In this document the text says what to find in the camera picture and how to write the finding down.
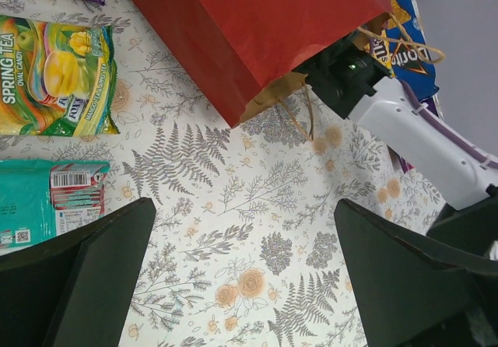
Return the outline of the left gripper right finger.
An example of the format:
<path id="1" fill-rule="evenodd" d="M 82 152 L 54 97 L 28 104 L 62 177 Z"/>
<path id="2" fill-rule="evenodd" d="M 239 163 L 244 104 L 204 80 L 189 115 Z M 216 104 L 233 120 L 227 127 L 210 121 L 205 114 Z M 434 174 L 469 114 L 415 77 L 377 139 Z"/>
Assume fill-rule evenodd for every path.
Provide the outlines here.
<path id="1" fill-rule="evenodd" d="M 342 199 L 335 223 L 370 346 L 495 346 L 497 200 L 420 234 Z"/>

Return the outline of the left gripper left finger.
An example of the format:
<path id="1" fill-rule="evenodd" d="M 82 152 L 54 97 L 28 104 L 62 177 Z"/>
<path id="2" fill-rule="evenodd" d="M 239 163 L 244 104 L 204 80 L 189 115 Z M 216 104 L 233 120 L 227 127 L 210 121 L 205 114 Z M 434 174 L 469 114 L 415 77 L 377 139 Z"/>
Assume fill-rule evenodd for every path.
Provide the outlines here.
<path id="1" fill-rule="evenodd" d="M 148 246 L 150 198 L 1 257 L 3 346 L 116 346 Z"/>

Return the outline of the teal candy packet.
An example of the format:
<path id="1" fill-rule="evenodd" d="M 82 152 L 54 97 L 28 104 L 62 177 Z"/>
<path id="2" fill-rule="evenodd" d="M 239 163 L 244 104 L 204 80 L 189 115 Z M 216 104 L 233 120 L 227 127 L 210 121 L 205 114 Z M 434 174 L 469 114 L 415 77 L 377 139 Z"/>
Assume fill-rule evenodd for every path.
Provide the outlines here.
<path id="1" fill-rule="evenodd" d="M 1 161 L 1 253 L 40 244 L 103 216 L 106 161 Z"/>

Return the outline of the yellow green snack packet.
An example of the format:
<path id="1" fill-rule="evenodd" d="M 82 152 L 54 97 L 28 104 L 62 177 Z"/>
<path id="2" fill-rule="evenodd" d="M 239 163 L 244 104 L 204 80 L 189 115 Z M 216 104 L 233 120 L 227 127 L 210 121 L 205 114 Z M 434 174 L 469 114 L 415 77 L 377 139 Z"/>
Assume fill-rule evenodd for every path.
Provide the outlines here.
<path id="1" fill-rule="evenodd" d="M 1 17 L 1 133 L 116 134 L 113 30 Z"/>

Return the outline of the blue snack packet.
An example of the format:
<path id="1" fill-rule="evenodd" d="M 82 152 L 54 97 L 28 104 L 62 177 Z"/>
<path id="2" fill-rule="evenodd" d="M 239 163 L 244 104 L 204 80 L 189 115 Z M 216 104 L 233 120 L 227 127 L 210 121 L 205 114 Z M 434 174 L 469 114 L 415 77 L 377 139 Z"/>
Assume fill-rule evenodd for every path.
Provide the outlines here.
<path id="1" fill-rule="evenodd" d="M 425 38 L 419 25 L 419 10 L 415 0 L 390 1 L 395 17 L 401 22 L 407 34 L 413 41 L 423 44 Z M 389 41 L 390 39 L 401 40 L 403 38 L 402 32 L 393 20 L 387 21 L 381 36 L 382 40 L 389 43 L 395 77 L 409 84 L 418 101 L 436 94 L 439 88 L 435 85 L 434 65 L 423 61 L 413 46 Z"/>

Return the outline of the red paper bag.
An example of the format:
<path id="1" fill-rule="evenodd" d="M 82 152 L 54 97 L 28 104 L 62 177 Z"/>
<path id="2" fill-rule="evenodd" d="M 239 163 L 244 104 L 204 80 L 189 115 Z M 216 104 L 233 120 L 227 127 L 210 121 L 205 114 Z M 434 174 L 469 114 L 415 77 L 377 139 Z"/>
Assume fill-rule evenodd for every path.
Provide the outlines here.
<path id="1" fill-rule="evenodd" d="M 395 16 L 390 0 L 132 1 L 231 126 L 307 84 L 302 62 Z"/>

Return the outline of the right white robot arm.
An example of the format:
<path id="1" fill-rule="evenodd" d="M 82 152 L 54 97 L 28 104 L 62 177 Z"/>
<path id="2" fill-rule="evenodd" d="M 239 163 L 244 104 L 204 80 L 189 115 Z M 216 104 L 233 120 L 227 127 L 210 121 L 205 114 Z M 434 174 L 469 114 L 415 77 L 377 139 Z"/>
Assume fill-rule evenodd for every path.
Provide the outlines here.
<path id="1" fill-rule="evenodd" d="M 339 117 L 384 141 L 440 192 L 445 205 L 428 237 L 470 254 L 497 258 L 497 158 L 460 136 L 420 103 L 348 35 L 295 72 Z"/>

